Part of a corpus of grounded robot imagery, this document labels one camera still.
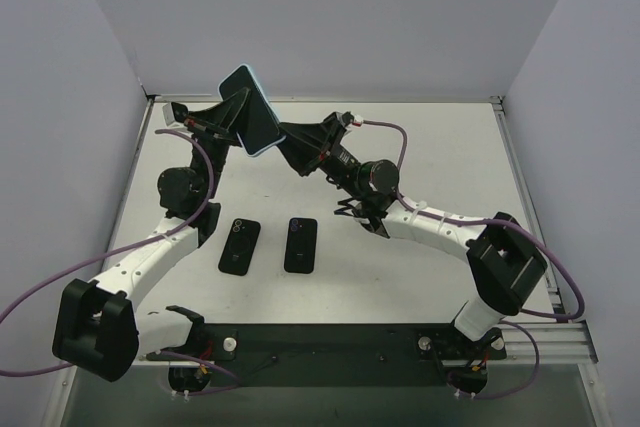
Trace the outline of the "light blue phone case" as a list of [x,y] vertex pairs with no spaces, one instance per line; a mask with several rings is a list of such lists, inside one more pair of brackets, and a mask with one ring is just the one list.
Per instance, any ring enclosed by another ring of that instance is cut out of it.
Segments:
[[242,64],[218,87],[223,100],[242,89],[248,90],[248,100],[241,109],[236,128],[238,139],[250,157],[257,157],[285,139],[279,129],[279,119],[264,95],[263,89],[252,69]]

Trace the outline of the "small black cased phone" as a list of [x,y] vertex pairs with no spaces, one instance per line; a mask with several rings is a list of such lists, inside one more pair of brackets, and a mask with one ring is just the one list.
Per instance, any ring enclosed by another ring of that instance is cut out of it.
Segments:
[[288,225],[284,270],[311,274],[315,267],[318,223],[312,218],[291,218]]

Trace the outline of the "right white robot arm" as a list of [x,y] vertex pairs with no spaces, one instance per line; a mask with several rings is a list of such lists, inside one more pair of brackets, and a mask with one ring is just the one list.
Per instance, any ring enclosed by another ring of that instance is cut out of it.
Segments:
[[540,249],[508,214],[490,219],[456,215],[403,196],[399,162],[361,162],[343,146],[348,130],[364,123],[349,112],[334,112],[320,123],[282,122],[284,139],[278,148],[300,176],[321,171],[347,193],[335,215],[351,217],[386,239],[416,242],[467,262],[476,293],[453,326],[479,341],[499,321],[523,310],[547,269]]

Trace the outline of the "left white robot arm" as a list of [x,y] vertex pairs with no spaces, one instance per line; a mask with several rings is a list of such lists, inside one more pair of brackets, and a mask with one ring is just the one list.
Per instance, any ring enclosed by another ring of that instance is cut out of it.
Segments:
[[189,359],[202,352],[201,315],[175,305],[149,311],[143,303],[215,232],[221,206],[213,198],[227,154],[239,143],[237,127],[250,96],[242,88],[206,109],[176,102],[164,107],[168,118],[155,133],[183,140],[191,161],[159,174],[157,219],[146,224],[148,233],[105,254],[114,261],[110,267],[64,288],[52,343],[56,358],[113,382],[147,355],[173,349]]

